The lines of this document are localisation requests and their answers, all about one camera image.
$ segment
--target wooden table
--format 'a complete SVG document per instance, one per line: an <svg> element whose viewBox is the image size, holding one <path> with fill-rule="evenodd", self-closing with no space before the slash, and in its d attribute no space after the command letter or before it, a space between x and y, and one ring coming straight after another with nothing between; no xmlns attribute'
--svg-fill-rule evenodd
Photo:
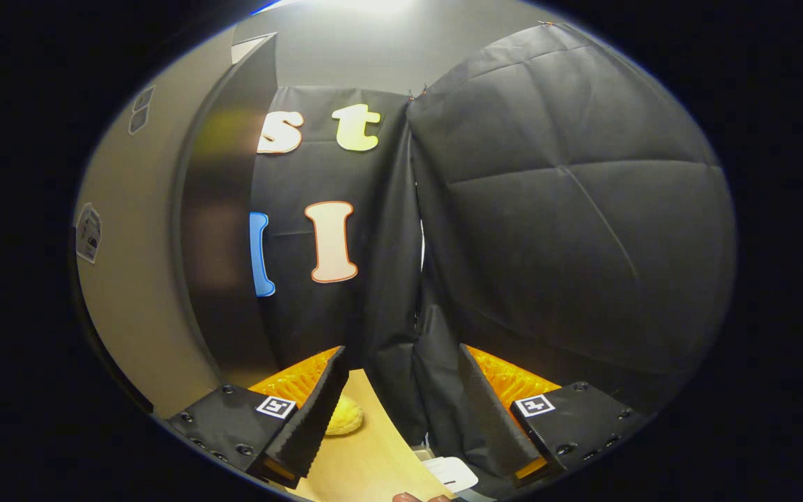
<svg viewBox="0 0 803 502"><path fill-rule="evenodd" d="M454 499L396 431L364 370L349 372L343 394L361 405L363 424L345 436L326 436L309 476L288 492L315 502L392 502L402 492Z"/></svg>

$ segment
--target yellow sponge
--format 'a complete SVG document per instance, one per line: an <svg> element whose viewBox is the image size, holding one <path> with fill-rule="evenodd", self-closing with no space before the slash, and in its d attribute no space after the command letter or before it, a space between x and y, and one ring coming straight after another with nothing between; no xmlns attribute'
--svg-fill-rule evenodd
<svg viewBox="0 0 803 502"><path fill-rule="evenodd" d="M361 426L361 420L364 419L364 412L361 411L361 406L350 398L340 396L337 403L337 409L330 417L328 423L328 436L340 436L355 431Z"/></svg>

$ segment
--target metal panel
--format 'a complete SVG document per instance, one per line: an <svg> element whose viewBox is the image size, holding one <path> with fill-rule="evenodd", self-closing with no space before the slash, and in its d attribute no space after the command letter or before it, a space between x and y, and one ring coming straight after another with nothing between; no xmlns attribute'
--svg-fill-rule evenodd
<svg viewBox="0 0 803 502"><path fill-rule="evenodd" d="M224 379L249 387L277 363L259 320L248 228L252 168L277 90L274 35L198 111L178 166L176 255L201 334Z"/></svg>

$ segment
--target white paper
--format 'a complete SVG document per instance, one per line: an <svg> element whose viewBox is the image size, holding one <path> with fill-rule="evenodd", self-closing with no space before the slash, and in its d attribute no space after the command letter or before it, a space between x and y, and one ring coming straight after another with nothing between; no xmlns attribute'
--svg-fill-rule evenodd
<svg viewBox="0 0 803 502"><path fill-rule="evenodd" d="M76 254L90 264L95 264L98 248L101 245L101 216L92 203L82 207L76 225Z"/></svg>
<svg viewBox="0 0 803 502"><path fill-rule="evenodd" d="M479 482L479 478L458 457L431 458L423 461L423 465L453 493L462 492Z"/></svg>

